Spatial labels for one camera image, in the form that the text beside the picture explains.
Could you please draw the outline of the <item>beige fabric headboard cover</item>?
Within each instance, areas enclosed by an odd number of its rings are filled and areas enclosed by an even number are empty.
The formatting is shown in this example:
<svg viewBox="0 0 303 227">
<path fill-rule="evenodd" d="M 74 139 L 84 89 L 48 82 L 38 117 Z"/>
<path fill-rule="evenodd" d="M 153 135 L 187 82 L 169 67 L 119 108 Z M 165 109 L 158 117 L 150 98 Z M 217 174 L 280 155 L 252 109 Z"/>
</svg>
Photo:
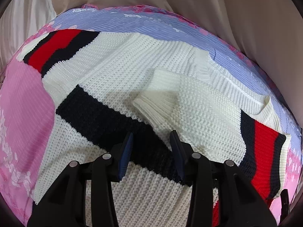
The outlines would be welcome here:
<svg viewBox="0 0 303 227">
<path fill-rule="evenodd" d="M 56 13 L 85 3 L 151 5 L 182 15 L 256 61 L 290 108 L 302 102 L 302 17 L 291 0 L 52 0 Z"/>
</svg>

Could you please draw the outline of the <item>white red black knit sweater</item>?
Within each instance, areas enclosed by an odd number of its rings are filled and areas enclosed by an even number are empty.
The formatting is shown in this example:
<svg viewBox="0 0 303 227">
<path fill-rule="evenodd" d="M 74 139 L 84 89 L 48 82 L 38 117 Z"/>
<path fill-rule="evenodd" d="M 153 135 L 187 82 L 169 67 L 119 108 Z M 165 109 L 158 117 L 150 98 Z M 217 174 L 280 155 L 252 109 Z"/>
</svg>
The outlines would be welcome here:
<svg viewBox="0 0 303 227">
<path fill-rule="evenodd" d="M 289 138 L 260 95 L 185 42 L 140 33 L 53 31 L 17 59 L 40 73 L 55 105 L 40 165 L 41 201 L 67 163 L 94 161 L 134 136 L 125 177 L 113 184 L 121 226 L 184 226 L 191 188 L 176 172 L 171 131 L 215 162 L 232 160 L 270 203 L 281 193 Z"/>
</svg>

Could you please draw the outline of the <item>white curtain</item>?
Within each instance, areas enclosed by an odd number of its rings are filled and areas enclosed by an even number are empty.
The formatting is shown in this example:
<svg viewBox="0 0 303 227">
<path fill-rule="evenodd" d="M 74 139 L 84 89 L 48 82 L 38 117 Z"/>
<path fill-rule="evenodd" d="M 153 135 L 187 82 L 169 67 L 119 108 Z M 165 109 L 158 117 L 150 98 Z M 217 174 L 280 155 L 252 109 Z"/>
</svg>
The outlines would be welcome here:
<svg viewBox="0 0 303 227">
<path fill-rule="evenodd" d="M 1 75 L 27 38 L 56 17 L 51 0 L 11 0 L 1 16 Z"/>
</svg>

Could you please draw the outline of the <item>pink floral bed sheet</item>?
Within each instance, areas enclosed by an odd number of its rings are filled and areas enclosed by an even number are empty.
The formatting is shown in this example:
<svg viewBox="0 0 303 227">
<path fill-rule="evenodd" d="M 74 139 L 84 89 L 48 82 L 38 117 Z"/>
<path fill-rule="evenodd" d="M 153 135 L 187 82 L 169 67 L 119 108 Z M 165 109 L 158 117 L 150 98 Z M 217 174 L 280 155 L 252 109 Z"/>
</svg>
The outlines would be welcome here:
<svg viewBox="0 0 303 227">
<path fill-rule="evenodd" d="M 55 105 L 44 89 L 40 73 L 17 57 L 33 40 L 66 29 L 140 33 L 156 40 L 185 42 L 209 52 L 216 64 L 243 85 L 257 94 L 270 96 L 282 131 L 289 138 L 282 190 L 295 190 L 302 170 L 301 130 L 275 97 L 270 85 L 258 74 L 253 62 L 194 22 L 164 9 L 141 5 L 100 10 L 85 5 L 64 12 L 28 38 L 6 69 L 1 88 L 1 194 L 24 225 L 28 224 L 39 203 L 34 201 L 34 189 L 54 126 Z M 270 203 L 263 200 L 275 219 L 279 218 L 280 194 Z M 91 181 L 88 181 L 86 226 L 96 226 L 92 224 L 90 204 Z"/>
</svg>

